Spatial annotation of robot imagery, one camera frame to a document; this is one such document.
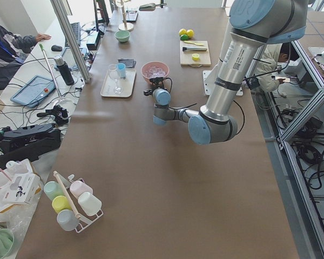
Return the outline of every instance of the pink bowl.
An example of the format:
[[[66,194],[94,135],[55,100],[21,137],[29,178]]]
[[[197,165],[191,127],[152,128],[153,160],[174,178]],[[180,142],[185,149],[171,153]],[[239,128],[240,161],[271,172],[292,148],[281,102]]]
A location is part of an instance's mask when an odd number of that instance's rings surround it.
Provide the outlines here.
[[[154,69],[162,69],[162,71],[152,73],[151,70]],[[148,62],[141,67],[141,75],[147,83],[152,85],[149,79],[155,77],[167,77],[169,75],[169,67],[163,62],[159,61]]]

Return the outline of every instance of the packaging box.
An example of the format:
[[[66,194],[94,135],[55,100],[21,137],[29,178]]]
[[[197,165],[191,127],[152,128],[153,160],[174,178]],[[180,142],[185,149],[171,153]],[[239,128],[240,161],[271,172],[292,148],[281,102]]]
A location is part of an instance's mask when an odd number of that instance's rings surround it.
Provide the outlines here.
[[[10,204],[30,204],[36,190],[40,188],[39,180],[36,174],[15,174],[2,201]]]

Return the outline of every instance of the hand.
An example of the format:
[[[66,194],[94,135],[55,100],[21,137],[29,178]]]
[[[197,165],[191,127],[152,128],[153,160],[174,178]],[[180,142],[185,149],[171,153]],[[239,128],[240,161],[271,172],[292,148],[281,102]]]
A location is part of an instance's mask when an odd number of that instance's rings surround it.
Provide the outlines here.
[[[40,42],[42,40],[45,40],[45,39],[51,39],[52,36],[48,35],[48,34],[43,34],[43,33],[39,33],[37,36],[36,36],[36,42]]]
[[[285,83],[286,78],[279,78],[277,80],[280,82],[280,84],[283,84],[283,83]]]

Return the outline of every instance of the computer mouse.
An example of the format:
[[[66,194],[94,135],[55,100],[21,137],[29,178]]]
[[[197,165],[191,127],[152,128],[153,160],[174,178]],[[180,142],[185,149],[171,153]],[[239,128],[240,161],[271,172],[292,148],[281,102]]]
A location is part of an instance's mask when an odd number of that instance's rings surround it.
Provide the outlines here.
[[[52,51],[61,51],[61,50],[63,50],[63,47],[61,47],[59,45],[53,45],[51,49],[52,49]]]

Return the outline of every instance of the thermos bottle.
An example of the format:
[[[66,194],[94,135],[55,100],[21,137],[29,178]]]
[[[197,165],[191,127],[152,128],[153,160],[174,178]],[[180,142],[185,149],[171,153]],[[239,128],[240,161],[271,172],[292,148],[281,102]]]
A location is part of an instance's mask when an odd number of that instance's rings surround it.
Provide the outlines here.
[[[54,57],[54,60],[65,83],[67,85],[73,85],[75,81],[71,75],[68,64],[63,60],[62,56],[56,56]]]

